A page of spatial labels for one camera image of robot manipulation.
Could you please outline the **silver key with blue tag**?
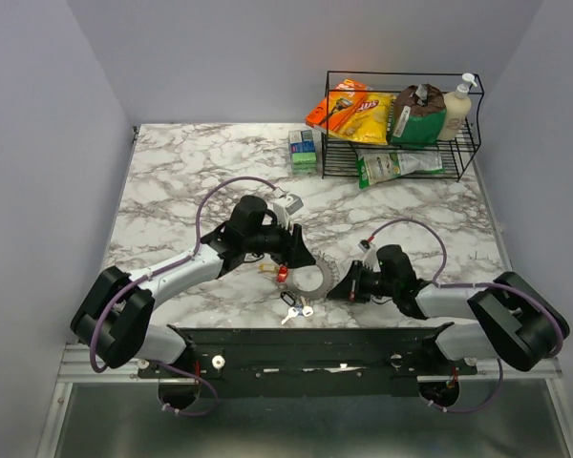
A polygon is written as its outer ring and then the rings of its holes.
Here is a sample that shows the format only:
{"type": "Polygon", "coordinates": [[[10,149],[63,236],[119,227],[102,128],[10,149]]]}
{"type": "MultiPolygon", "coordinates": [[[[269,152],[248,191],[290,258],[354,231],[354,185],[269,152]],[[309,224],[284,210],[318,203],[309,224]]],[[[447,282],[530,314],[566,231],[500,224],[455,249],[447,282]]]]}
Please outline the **silver key with blue tag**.
{"type": "Polygon", "coordinates": [[[281,325],[286,324],[289,320],[299,316],[299,310],[295,307],[290,307],[287,311],[286,316],[282,319],[281,325]]]}

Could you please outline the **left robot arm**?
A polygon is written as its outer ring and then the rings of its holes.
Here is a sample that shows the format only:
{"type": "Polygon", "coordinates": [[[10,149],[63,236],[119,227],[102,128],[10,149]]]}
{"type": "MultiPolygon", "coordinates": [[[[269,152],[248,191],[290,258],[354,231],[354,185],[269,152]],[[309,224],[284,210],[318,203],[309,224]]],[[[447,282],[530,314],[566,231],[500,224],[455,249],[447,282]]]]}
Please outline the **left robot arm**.
{"type": "Polygon", "coordinates": [[[71,330],[110,368],[141,357],[159,361],[173,377],[185,375],[191,351],[177,331],[151,323],[153,312],[189,288],[225,276],[248,255],[268,255],[285,271],[314,265],[301,225],[290,220],[302,206],[292,194],[271,202],[247,195],[192,249],[131,273],[104,269],[75,312],[71,330]]]}

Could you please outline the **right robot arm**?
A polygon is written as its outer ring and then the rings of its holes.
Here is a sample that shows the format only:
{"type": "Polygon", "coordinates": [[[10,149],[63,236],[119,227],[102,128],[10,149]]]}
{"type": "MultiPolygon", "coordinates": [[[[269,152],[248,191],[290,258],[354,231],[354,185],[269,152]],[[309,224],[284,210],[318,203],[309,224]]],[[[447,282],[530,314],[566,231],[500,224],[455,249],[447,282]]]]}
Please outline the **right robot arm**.
{"type": "Polygon", "coordinates": [[[527,372],[560,352],[570,334],[566,319],[515,272],[504,272],[489,283],[438,286],[419,278],[396,244],[372,256],[377,271],[366,260],[353,261],[327,297],[360,303],[388,298],[410,318],[466,320],[448,325],[421,348],[420,362],[431,373],[442,373],[465,358],[499,358],[527,372]]]}

